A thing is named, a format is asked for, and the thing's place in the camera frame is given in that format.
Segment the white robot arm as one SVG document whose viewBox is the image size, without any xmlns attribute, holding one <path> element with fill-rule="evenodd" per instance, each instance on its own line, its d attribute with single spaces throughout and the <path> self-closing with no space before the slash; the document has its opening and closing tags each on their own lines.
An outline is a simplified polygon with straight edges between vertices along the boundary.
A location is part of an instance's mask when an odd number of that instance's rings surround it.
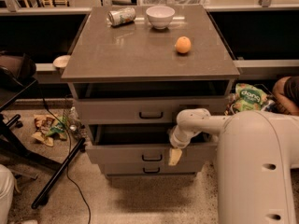
<svg viewBox="0 0 299 224">
<path fill-rule="evenodd" d="M 178 113 L 169 140 L 185 148 L 199 133 L 218 137 L 219 224 L 297 224 L 291 169 L 299 165 L 299 117 L 265 111 Z"/>
</svg>

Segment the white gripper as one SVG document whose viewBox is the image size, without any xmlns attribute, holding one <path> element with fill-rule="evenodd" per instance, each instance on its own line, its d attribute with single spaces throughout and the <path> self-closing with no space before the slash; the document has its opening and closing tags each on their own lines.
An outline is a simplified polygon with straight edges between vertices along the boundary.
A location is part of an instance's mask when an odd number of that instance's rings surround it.
<svg viewBox="0 0 299 224">
<path fill-rule="evenodd" d="M 185 148 L 199 132 L 184 131 L 178 125 L 168 130 L 169 141 L 173 148 L 169 150 L 169 166 L 176 166 Z"/>
</svg>

